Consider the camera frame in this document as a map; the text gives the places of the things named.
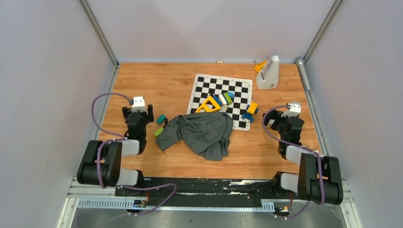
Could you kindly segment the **grey t-shirt garment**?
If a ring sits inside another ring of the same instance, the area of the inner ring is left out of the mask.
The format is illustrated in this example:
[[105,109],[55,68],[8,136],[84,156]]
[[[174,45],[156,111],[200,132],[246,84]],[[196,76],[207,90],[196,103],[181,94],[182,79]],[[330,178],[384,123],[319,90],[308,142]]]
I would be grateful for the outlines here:
[[197,155],[221,161],[229,155],[233,119],[225,112],[178,115],[168,122],[155,142],[165,151],[182,140]]

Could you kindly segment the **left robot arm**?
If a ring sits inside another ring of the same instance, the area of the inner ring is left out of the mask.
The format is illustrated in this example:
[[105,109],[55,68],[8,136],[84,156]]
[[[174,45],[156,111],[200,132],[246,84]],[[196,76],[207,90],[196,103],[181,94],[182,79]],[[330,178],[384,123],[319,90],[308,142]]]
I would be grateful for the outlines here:
[[126,156],[142,154],[146,146],[146,125],[154,121],[153,106],[149,104],[146,111],[130,111],[122,108],[127,133],[123,139],[111,141],[90,140],[77,171],[80,184],[99,185],[103,187],[127,186],[134,196],[145,192],[143,174],[138,170],[121,167],[121,160]]

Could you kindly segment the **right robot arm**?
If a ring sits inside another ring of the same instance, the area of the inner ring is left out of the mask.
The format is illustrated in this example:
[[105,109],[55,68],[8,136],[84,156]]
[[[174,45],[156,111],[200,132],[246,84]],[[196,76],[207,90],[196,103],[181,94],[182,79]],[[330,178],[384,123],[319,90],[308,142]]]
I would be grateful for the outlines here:
[[339,205],[344,198],[339,159],[321,156],[302,145],[300,135],[304,123],[298,116],[288,117],[277,110],[263,115],[262,125],[279,133],[281,157],[299,167],[297,174],[278,171],[272,180],[272,194],[281,199],[295,193],[302,200]]

